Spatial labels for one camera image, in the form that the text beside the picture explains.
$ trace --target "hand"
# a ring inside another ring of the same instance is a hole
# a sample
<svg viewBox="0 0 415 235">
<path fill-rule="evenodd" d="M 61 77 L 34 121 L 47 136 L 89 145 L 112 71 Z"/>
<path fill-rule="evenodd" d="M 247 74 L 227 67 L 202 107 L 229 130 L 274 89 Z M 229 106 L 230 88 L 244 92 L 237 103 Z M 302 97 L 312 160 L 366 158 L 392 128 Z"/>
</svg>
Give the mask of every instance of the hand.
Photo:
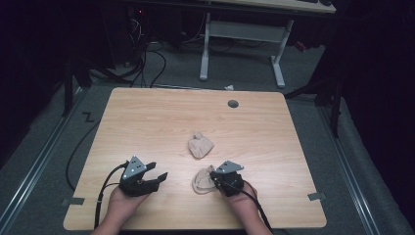
<svg viewBox="0 0 415 235">
<path fill-rule="evenodd" d="M 139 197 L 128 197 L 116 187 L 111 193 L 104 220 L 92 234 L 117 234 L 121 230 L 122 225 L 135 214 L 137 208 L 149 196 L 150 194 Z"/>
<path fill-rule="evenodd" d="M 244 183 L 243 191 L 247 192 L 256 199 L 256 189 L 248 182 Z M 268 235 L 272 232 L 266 227 L 265 223 L 259 216 L 256 203 L 244 193 L 226 197 L 226 201 L 232 208 L 232 211 L 241 220 L 247 231 L 247 234 L 252 235 Z"/>
</svg>

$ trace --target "gray carpet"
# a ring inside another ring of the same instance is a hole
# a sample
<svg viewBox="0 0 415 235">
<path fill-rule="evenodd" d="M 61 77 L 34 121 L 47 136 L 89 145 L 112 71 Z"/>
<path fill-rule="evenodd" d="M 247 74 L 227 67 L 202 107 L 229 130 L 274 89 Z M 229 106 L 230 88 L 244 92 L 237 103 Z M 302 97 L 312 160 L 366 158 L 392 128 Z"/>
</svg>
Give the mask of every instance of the gray carpet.
<svg viewBox="0 0 415 235">
<path fill-rule="evenodd" d="M 156 44 L 152 47 L 157 48 L 160 45 Z M 266 47 L 260 48 L 261 53 L 269 51 Z M 227 48 L 222 46 L 213 49 Z M 201 48 L 183 47 L 177 50 L 165 45 L 160 53 L 165 56 L 167 64 L 155 87 L 179 86 L 222 90 L 225 86 L 233 85 L 235 90 L 288 93 L 307 84 L 316 63 L 324 52 L 324 48 L 300 52 L 296 48 L 288 47 L 281 61 L 282 72 L 286 79 L 286 88 L 281 90 L 276 86 L 269 58 L 263 57 L 261 53 L 256 53 L 254 50 L 250 53 L 243 53 L 245 50 L 245 47 L 233 47 L 225 53 L 212 52 L 209 78 L 207 81 L 199 81 Z M 161 71 L 162 66 L 162 58 L 159 55 L 147 54 L 147 65 L 144 69 L 147 85 Z M 135 84 L 136 87 L 140 87 L 140 79 Z M 9 234 L 89 233 L 89 231 L 66 231 L 63 227 L 68 208 L 62 206 L 62 201 L 72 196 L 65 178 L 66 165 L 78 142 L 101 118 L 110 93 L 117 86 L 121 85 L 107 80 L 94 79 L 91 89 L 77 95 L 77 97 L 82 97 L 84 94 L 84 97 L 79 100 L 78 106 L 68 120 L 67 127 L 51 152 L 49 162 L 10 227 Z M 331 133 L 327 131 L 327 123 L 319 115 L 311 98 L 312 96 L 309 95 L 300 96 L 297 99 L 288 100 L 288 105 L 316 188 L 327 196 L 327 199 L 322 201 L 322 206 L 328 222 L 321 229 L 288 229 L 288 232 L 290 234 L 366 234 L 336 157 L 337 152 Z M 62 111 L 63 89 L 60 89 L 49 106 L 33 122 L 18 150 L 1 169 L 1 212 L 9 205 L 54 127 L 62 121 Z M 90 119 L 95 122 L 86 121 L 84 113 L 90 113 Z M 342 105 L 339 131 L 339 140 L 377 221 L 380 234 L 413 234 L 381 176 L 370 161 L 345 103 Z M 74 185 L 82 171 L 94 135 L 95 130 L 82 142 L 70 163 L 69 178 Z M 173 231 L 156 234 L 185 233 L 185 231 Z M 201 233 L 201 231 L 192 231 L 186 234 Z"/>
</svg>

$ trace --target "desk leg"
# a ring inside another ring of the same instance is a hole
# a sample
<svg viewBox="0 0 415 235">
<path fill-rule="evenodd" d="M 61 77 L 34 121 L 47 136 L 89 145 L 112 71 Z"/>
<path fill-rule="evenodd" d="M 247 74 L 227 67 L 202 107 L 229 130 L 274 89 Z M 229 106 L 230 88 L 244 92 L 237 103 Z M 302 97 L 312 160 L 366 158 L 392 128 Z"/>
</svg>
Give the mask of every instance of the desk leg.
<svg viewBox="0 0 415 235">
<path fill-rule="evenodd" d="M 271 57 L 272 68 L 274 68 L 275 79 L 277 80 L 277 86 L 280 88 L 285 87 L 284 77 L 281 73 L 280 68 L 280 60 L 284 52 L 284 48 L 287 44 L 288 37 L 290 36 L 291 29 L 293 27 L 293 20 L 289 20 L 287 27 L 284 30 L 283 38 L 280 43 L 280 47 L 278 48 L 278 53 L 276 56 Z"/>
<path fill-rule="evenodd" d="M 204 54 L 202 55 L 202 64 L 201 64 L 201 80 L 208 79 L 208 41 L 210 35 L 210 13 L 207 13 L 207 23 L 205 29 L 205 48 Z"/>
</svg>

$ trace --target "table top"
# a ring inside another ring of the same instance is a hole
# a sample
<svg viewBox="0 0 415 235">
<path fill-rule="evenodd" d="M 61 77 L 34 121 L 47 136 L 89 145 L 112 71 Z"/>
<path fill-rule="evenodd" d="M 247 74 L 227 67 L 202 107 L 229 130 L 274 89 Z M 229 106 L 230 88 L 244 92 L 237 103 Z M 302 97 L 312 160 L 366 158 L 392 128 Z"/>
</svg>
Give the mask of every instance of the table top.
<svg viewBox="0 0 415 235">
<path fill-rule="evenodd" d="M 320 2 L 309 3 L 298 0 L 210 0 L 210 2 L 220 2 L 228 4 L 242 4 L 256 7 L 281 8 L 287 10 L 298 10 L 315 13 L 335 13 L 336 8 L 331 5 L 324 6 Z"/>
<path fill-rule="evenodd" d="M 235 100 L 238 108 L 230 108 Z M 196 160 L 188 149 L 194 132 L 214 143 Z M 157 166 L 144 175 L 168 172 L 124 229 L 238 229 L 241 223 L 220 193 L 198 195 L 191 181 L 204 167 L 229 160 L 258 191 L 273 228 L 323 227 L 326 217 L 284 96 L 277 92 L 116 88 L 104 112 L 70 205 L 68 230 L 92 230 L 96 200 L 107 175 L 137 156 Z M 119 182 L 122 170 L 110 183 Z M 105 191 L 101 219 L 113 188 Z"/>
</svg>

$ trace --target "hand-mounted device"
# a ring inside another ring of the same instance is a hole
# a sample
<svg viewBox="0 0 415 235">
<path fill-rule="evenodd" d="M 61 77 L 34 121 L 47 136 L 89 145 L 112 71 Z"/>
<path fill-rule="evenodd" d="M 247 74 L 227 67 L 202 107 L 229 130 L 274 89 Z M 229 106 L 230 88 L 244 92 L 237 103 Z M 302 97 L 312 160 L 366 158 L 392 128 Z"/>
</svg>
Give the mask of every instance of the hand-mounted device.
<svg viewBox="0 0 415 235">
<path fill-rule="evenodd" d="M 239 164 L 225 161 L 225 163 L 210 173 L 210 178 L 220 192 L 226 197 L 231 197 L 239 194 L 244 188 L 244 180 L 241 174 L 236 172 L 242 169 L 244 167 Z"/>
<path fill-rule="evenodd" d="M 127 168 L 119 180 L 119 189 L 129 197 L 138 197 L 159 190 L 159 185 L 167 179 L 167 172 L 157 179 L 143 180 L 144 174 L 156 167 L 156 163 L 143 164 L 137 157 L 133 156 Z"/>
</svg>

